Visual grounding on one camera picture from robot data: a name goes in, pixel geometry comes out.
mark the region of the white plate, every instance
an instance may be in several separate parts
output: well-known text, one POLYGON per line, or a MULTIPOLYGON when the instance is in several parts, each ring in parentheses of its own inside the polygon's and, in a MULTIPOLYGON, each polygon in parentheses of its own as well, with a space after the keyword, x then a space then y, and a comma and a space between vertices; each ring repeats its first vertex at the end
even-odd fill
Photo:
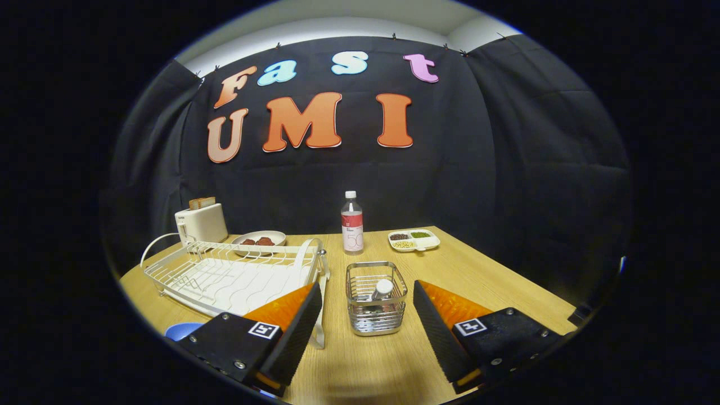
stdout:
POLYGON ((412 252, 414 250, 422 252, 422 251, 425 251, 428 249, 435 248, 440 244, 440 239, 437 236, 435 236, 434 233, 428 231, 427 229, 410 229, 407 231, 390 232, 389 234, 387 234, 387 241, 390 242, 390 246, 392 246, 392 248, 397 250, 398 252, 412 252), (430 236, 425 237, 425 238, 413 238, 412 232, 425 232, 426 234, 428 234, 430 236), (397 241, 393 241, 390 238, 392 235, 397 235, 399 233, 408 235, 408 238, 400 239, 397 241), (396 244, 397 242, 403 242, 403 241, 410 242, 415 246, 414 247, 406 247, 406 248, 395 247, 394 244, 396 244))
MULTIPOLYGON (((263 236, 270 238, 270 240, 272 241, 272 243, 275 244, 275 246, 285 245, 285 234, 282 232, 278 232, 278 231, 257 231, 257 232, 246 233, 244 235, 240 235, 237 238, 233 239, 231 244, 242 245, 242 243, 247 239, 253 239, 255 242, 257 242, 263 236)), ((237 250, 235 251, 235 253, 241 254, 243 256, 246 254, 244 251, 240 252, 237 250)), ((270 253, 265 252, 265 253, 261 254, 260 252, 250 252, 251 256, 257 256, 259 254, 261 256, 265 256, 270 253)))

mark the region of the blue letter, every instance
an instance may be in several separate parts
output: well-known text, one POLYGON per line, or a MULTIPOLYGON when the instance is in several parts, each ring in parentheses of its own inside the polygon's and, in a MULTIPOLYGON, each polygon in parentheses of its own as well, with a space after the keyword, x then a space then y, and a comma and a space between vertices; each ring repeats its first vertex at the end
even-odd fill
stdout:
POLYGON ((367 69, 367 53, 348 50, 336 53, 333 62, 337 63, 330 68, 334 74, 358 74, 367 69))
POLYGON ((292 79, 297 74, 295 73, 296 65, 297 62, 295 61, 282 61, 268 66, 265 69, 265 74, 258 79, 258 86, 267 86, 276 81, 282 83, 292 79))

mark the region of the plate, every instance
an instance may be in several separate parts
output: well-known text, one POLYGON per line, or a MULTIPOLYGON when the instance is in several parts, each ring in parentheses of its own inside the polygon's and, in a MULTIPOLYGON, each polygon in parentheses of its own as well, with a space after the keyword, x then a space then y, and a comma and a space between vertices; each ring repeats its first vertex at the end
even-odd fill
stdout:
POLYGON ((184 339, 185 336, 191 334, 202 325, 203 324, 198 322, 186 322, 184 324, 173 325, 165 331, 165 336, 177 342, 184 339))
POLYGON ((423 252, 428 249, 436 248, 440 244, 440 239, 427 229, 409 229, 407 231, 390 232, 387 234, 387 241, 390 242, 390 246, 398 252, 412 252, 415 250, 423 252), (423 232, 430 236, 424 238, 413 238, 413 232, 423 232), (390 238, 391 236, 398 234, 407 235, 408 238, 396 241, 393 241, 390 238), (400 247, 397 245, 399 242, 407 242, 408 244, 412 244, 412 246, 400 247))
MULTIPOLYGON (((239 244, 242 244, 247 239, 253 239, 255 242, 257 242, 260 238, 262 238, 264 236, 267 238, 270 238, 270 240, 272 241, 272 243, 275 244, 275 246, 285 245, 285 234, 282 232, 279 232, 279 231, 257 231, 257 232, 246 233, 244 235, 240 235, 237 238, 233 239, 231 244, 239 245, 239 244)), ((246 254, 246 251, 244 251, 244 250, 237 251, 236 250, 235 253, 244 256, 246 254)), ((269 252, 258 252, 258 251, 252 252, 252 251, 250 251, 251 256, 258 256, 258 255, 265 256, 267 254, 270 254, 270 253, 269 252)))

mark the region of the bottle cap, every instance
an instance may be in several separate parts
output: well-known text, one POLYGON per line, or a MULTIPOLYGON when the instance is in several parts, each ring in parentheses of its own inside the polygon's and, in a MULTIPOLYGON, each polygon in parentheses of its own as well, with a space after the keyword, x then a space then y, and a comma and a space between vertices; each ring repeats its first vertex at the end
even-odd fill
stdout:
POLYGON ((378 281, 377 284, 375 285, 375 290, 380 295, 390 294, 390 292, 392 291, 392 281, 390 281, 388 279, 382 279, 382 280, 378 281))

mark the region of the divided tray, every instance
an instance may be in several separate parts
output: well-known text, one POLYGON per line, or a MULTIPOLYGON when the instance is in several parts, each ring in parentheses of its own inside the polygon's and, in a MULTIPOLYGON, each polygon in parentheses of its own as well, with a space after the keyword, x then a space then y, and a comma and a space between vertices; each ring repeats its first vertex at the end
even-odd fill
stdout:
POLYGON ((440 244, 440 239, 427 229, 390 232, 387 234, 387 241, 390 242, 390 246, 398 252, 424 251, 435 248, 440 244), (413 233, 426 233, 429 236, 414 237, 413 233), (408 238, 394 241, 392 240, 393 235, 406 235, 408 238))

